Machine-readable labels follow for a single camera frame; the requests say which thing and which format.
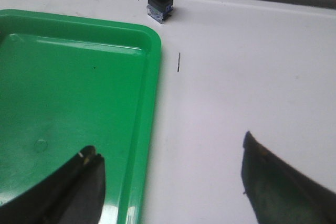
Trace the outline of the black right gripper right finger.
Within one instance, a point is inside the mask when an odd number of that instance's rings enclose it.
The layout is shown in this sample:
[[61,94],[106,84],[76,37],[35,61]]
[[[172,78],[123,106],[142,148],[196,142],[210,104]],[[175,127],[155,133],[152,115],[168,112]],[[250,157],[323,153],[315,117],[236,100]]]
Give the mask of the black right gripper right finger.
[[241,177],[258,223],[335,223],[335,193],[258,143],[247,132]]

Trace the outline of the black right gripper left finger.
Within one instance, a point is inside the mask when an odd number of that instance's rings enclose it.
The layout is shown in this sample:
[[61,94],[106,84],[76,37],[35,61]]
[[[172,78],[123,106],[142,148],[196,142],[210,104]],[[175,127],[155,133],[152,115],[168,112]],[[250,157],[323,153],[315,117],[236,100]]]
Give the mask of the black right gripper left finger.
[[104,158],[89,145],[2,205],[1,223],[99,223],[105,195]]

